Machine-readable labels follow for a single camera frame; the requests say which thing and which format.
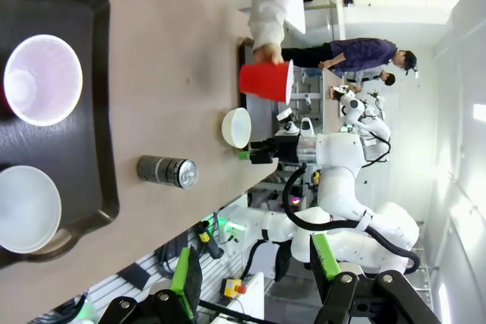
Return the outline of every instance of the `human hand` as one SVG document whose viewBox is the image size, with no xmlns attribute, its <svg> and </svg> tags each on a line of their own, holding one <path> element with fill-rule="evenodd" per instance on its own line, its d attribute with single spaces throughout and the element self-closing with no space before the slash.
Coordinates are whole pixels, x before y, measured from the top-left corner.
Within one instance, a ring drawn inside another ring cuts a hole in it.
<svg viewBox="0 0 486 324">
<path fill-rule="evenodd" d="M 323 70 L 324 68 L 329 70 L 329 69 L 331 69 L 332 66 L 334 66 L 334 64 L 331 60 L 319 62 L 319 69 L 321 69 L 321 70 Z"/>
<path fill-rule="evenodd" d="M 283 63 L 282 49 L 275 43 L 267 43 L 266 45 L 255 49 L 253 51 L 253 56 L 256 64 L 260 62 L 272 62 L 274 64 Z"/>
</svg>

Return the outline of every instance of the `green light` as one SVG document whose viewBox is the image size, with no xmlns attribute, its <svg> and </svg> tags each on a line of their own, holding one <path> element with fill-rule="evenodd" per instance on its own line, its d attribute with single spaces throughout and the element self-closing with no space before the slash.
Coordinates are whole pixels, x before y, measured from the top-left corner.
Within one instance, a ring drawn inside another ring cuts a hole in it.
<svg viewBox="0 0 486 324">
<path fill-rule="evenodd" d="M 237 231 L 245 231 L 246 227 L 240 224 L 228 222 L 226 225 L 230 228 L 236 229 Z"/>
</svg>

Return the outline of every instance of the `red cup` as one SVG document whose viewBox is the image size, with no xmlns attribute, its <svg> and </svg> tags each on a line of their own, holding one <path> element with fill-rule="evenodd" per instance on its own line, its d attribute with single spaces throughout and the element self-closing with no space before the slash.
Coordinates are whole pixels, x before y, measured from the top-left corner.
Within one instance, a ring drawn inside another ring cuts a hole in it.
<svg viewBox="0 0 486 324">
<path fill-rule="evenodd" d="M 294 83 L 294 64 L 244 64 L 240 70 L 240 93 L 289 104 Z"/>
</svg>

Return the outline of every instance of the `can lid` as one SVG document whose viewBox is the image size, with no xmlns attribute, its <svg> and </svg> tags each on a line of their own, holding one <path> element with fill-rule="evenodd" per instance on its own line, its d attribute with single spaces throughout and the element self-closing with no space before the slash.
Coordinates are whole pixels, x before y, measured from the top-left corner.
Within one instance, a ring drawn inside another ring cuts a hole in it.
<svg viewBox="0 0 486 324">
<path fill-rule="evenodd" d="M 184 161 L 179 169 L 178 180 L 179 184 L 184 189 L 190 189 L 197 183 L 199 178 L 199 169 L 194 161 L 190 159 Z"/>
</svg>

